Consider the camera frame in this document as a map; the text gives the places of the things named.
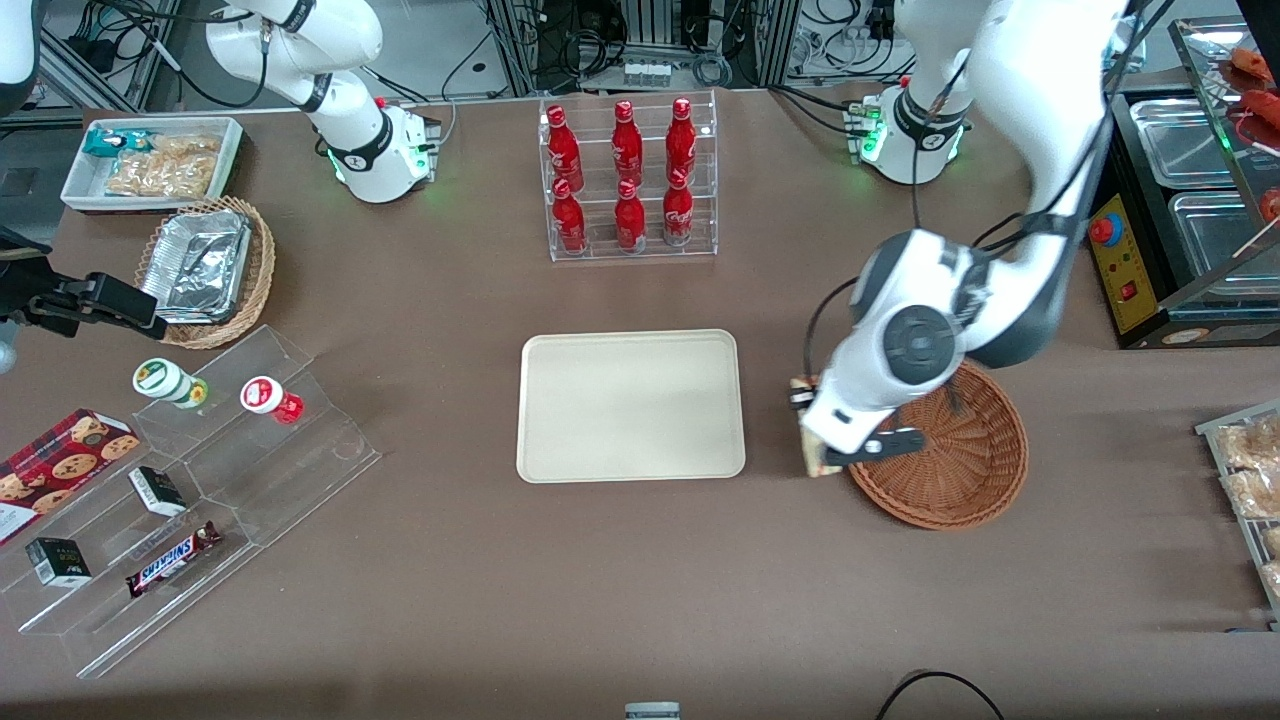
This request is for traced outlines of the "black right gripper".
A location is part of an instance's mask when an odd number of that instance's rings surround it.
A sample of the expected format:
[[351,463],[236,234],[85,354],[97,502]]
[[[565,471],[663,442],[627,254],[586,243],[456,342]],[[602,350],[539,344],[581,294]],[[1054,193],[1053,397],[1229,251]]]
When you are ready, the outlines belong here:
[[[84,304],[88,292],[88,305]],[[1,323],[32,325],[73,337],[84,323],[106,323],[164,340],[157,300],[106,273],[76,278],[55,272],[44,256],[1,261]]]

